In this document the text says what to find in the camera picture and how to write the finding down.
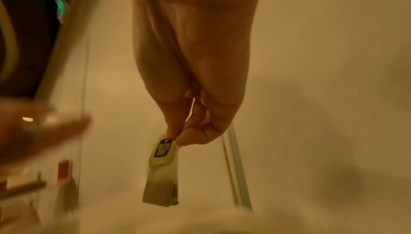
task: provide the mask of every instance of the hand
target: hand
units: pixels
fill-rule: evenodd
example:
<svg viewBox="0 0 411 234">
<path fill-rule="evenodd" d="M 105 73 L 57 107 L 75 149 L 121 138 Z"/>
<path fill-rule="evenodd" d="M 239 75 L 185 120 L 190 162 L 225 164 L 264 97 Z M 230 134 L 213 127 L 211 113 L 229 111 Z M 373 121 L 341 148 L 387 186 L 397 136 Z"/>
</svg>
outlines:
<svg viewBox="0 0 411 234">
<path fill-rule="evenodd" d="M 256 3 L 134 0 L 137 66 L 178 145 L 216 139 L 241 106 Z"/>
<path fill-rule="evenodd" d="M 41 119 L 53 112 L 47 105 L 0 99 L 0 168 L 27 159 L 83 133 L 89 118 L 63 123 L 39 132 L 25 130 L 23 117 Z"/>
</svg>

